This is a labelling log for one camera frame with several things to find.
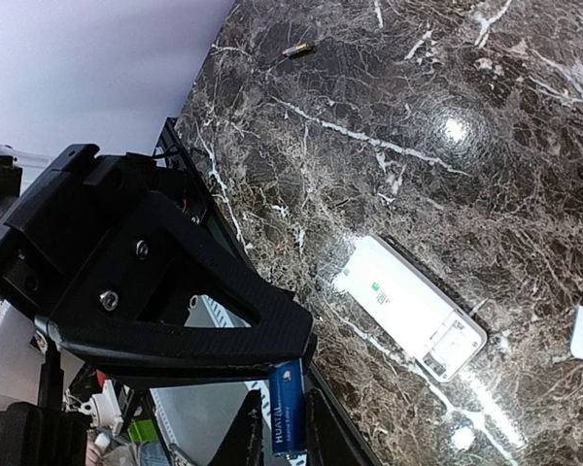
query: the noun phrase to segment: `blue battery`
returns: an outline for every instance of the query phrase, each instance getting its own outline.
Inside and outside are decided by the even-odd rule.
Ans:
[[[277,367],[270,374],[272,452],[296,456],[306,452],[306,424],[302,361]]]

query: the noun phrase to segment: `white backdrop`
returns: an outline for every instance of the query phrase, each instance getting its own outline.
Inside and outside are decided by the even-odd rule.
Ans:
[[[151,152],[233,0],[0,0],[0,143]]]

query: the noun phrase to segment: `brown marble table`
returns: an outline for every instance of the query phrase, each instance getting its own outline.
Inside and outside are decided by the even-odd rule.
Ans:
[[[239,1],[177,129],[385,464],[583,464],[583,0]],[[333,289],[366,234],[487,300],[451,383]]]

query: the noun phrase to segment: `silver screw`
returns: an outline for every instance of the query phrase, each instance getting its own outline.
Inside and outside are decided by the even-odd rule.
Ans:
[[[145,240],[140,240],[136,243],[136,256],[139,259],[144,259],[149,254],[149,245]]]
[[[111,312],[119,306],[119,296],[109,289],[99,295],[99,302],[106,311]]]

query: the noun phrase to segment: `green object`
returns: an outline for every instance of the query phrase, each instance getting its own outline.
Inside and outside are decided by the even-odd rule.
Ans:
[[[132,442],[157,442],[157,432],[155,432],[154,422],[151,419],[132,420],[127,429],[129,439]]]

